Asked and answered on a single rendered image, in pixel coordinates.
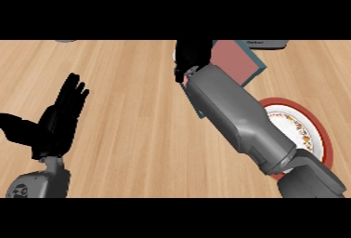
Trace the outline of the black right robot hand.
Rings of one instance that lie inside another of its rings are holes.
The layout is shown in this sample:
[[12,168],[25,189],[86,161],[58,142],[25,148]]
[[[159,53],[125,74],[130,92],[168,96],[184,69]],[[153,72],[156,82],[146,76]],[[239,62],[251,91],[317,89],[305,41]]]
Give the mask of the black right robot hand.
[[198,72],[211,60],[212,41],[210,39],[182,39],[176,43],[176,82]]

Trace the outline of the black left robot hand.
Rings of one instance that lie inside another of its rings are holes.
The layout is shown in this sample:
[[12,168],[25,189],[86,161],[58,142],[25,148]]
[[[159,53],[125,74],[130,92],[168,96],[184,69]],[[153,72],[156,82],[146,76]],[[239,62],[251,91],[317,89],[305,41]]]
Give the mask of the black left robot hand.
[[80,114],[89,90],[80,75],[71,73],[62,85],[55,103],[34,123],[13,114],[0,112],[0,129],[10,142],[31,147],[31,158],[62,157],[72,144]]

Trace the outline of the pink box with teal sides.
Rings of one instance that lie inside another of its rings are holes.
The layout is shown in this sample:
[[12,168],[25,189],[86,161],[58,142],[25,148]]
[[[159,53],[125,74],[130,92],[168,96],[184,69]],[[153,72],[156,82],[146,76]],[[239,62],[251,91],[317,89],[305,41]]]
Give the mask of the pink box with teal sides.
[[201,118],[210,117],[217,108],[241,112],[243,107],[258,104],[243,87],[266,65],[236,41],[212,41],[210,64],[179,83]]

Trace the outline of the white plate with red rim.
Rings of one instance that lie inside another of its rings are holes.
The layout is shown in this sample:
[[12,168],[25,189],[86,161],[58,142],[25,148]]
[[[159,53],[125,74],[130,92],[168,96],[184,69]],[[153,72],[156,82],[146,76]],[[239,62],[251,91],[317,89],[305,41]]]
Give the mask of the white plate with red rim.
[[283,98],[261,100],[269,119],[300,149],[308,150],[328,168],[333,165],[329,135],[314,114],[295,101]]

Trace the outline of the dark grey appliance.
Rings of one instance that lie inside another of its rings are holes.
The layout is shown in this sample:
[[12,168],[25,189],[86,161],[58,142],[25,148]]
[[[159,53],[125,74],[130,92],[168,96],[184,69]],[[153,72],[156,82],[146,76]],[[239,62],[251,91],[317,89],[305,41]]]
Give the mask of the dark grey appliance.
[[277,50],[285,49],[288,40],[238,40],[236,43],[249,49]]

